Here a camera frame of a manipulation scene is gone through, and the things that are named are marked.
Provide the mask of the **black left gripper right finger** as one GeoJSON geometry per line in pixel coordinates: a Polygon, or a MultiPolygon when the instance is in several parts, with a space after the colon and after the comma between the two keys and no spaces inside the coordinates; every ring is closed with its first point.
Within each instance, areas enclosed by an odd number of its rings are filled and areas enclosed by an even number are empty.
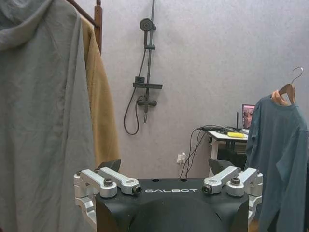
{"type": "Polygon", "coordinates": [[[248,221],[252,222],[257,206],[262,203],[263,174],[255,168],[243,171],[232,164],[226,166],[227,163],[225,160],[209,159],[209,167],[213,173],[219,167],[222,170],[203,180],[202,192],[207,195],[219,194],[225,187],[226,193],[231,197],[240,198],[248,194],[248,221]]]}

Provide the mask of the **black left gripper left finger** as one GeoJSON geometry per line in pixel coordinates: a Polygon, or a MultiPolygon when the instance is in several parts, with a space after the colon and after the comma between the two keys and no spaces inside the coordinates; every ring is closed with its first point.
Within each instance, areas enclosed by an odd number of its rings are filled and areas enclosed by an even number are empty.
{"type": "Polygon", "coordinates": [[[89,224],[96,224],[96,208],[93,200],[95,194],[109,199],[123,194],[137,196],[141,193],[141,186],[137,179],[124,176],[110,167],[101,167],[94,171],[84,169],[74,175],[75,204],[82,210],[83,216],[89,224]]]}

